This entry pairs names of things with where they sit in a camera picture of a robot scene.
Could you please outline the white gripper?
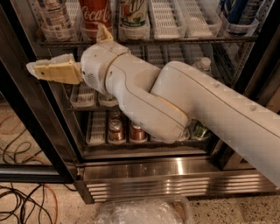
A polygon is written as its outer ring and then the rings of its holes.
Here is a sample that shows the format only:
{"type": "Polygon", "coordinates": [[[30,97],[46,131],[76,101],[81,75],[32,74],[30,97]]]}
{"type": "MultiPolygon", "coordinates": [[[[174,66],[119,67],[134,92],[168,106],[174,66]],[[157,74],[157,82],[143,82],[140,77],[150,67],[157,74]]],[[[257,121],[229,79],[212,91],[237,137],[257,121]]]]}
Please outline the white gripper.
{"type": "Polygon", "coordinates": [[[110,65],[119,56],[130,53],[128,47],[113,40],[107,27],[99,23],[97,43],[83,52],[80,63],[76,62],[70,53],[30,62],[26,68],[39,80],[73,85],[80,84],[84,80],[89,87],[105,95],[107,93],[105,80],[110,65]]]}

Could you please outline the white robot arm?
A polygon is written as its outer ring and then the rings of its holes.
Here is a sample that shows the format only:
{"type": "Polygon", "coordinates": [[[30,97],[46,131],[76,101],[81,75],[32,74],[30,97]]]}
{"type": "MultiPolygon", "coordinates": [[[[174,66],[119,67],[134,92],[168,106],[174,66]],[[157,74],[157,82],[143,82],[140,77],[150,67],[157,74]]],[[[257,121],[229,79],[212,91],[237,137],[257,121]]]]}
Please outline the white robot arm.
{"type": "Polygon", "coordinates": [[[99,25],[95,44],[79,60],[63,54],[26,67],[39,80],[85,82],[102,95],[113,95],[132,122],[165,143],[178,140],[196,119],[280,186],[280,115],[194,66],[179,61],[153,66],[99,25]]]}

